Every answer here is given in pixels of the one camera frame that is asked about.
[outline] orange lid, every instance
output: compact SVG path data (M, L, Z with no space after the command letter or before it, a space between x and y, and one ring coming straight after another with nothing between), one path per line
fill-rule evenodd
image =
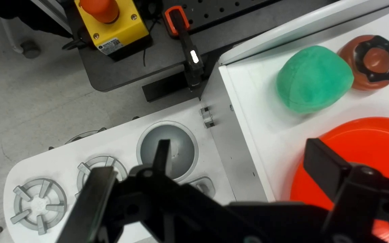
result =
M319 137L347 161L367 164L389 178L389 118L365 117L341 124ZM290 198L332 209L332 200L298 164ZM372 233L389 243L389 222L376 219Z
M79 3L101 22L113 22L118 16L116 0L80 0Z

